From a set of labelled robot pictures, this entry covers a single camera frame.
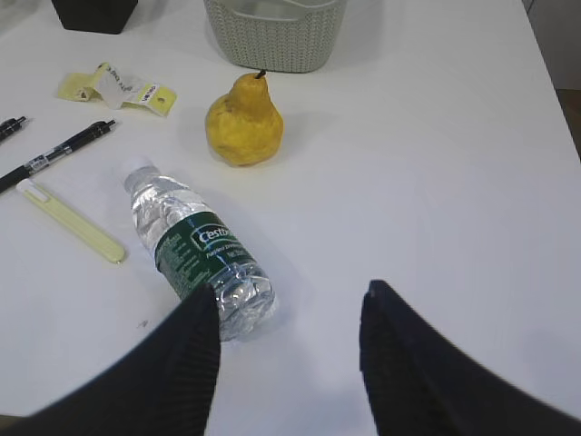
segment green label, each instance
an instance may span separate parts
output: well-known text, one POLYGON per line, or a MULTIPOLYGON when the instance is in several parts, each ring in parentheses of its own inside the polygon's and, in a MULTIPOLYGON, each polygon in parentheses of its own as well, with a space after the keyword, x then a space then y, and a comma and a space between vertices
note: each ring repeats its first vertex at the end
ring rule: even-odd
POLYGON ((175 224, 155 250, 155 265, 180 299, 209 282, 231 263, 253 262, 252 257, 212 212, 200 212, 175 224))

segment white table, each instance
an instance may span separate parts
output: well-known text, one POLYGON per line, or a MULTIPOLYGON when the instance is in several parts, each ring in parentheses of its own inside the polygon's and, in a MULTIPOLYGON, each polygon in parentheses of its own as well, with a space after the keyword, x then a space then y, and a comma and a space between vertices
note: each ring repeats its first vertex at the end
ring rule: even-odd
POLYGON ((206 145, 207 108, 245 70, 215 48, 202 2, 142 0, 121 35, 65 31, 49 2, 0 7, 0 118, 34 118, 0 146, 0 173, 114 117, 37 180, 130 251, 107 264, 15 191, 0 197, 0 413, 80 386, 177 303, 114 176, 147 154, 197 187, 281 297, 278 321, 225 346, 209 434, 375 434, 358 367, 372 278, 581 416, 581 171, 520 0, 351 1, 322 69, 270 74, 286 137, 250 169, 206 145), (54 98, 105 60, 175 89, 170 116, 54 98))

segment yellow highlighter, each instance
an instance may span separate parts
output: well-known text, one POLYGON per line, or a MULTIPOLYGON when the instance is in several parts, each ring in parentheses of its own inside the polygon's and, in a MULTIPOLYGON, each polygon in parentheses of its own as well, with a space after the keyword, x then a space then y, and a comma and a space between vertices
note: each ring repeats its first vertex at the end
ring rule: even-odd
POLYGON ((39 184, 30 179, 24 179, 16 186, 16 189, 109 262, 121 263, 125 259, 125 249, 120 243, 87 221, 81 214, 62 203, 54 195, 48 193, 39 184))

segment paper tag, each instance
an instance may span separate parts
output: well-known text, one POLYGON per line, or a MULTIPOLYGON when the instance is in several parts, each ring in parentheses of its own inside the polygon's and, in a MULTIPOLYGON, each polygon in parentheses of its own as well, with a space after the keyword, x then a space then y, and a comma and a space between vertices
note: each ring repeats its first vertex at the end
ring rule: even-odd
POLYGON ((65 100, 86 102, 96 93, 112 109, 120 109, 124 104, 137 104, 160 116, 170 112, 177 98, 174 91, 162 84, 121 74, 106 62, 100 64, 94 74, 69 74, 59 88, 58 96, 65 100))

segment bottle cap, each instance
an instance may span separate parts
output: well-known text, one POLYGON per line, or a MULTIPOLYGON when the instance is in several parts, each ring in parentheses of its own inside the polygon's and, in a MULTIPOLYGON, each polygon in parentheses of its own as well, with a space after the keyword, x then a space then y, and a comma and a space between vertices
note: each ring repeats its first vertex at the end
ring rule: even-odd
POLYGON ((133 185, 133 183, 128 184, 131 175, 142 168, 154 168, 157 170, 155 164, 145 156, 131 157, 119 165, 117 175, 125 191, 129 192, 129 185, 133 185))

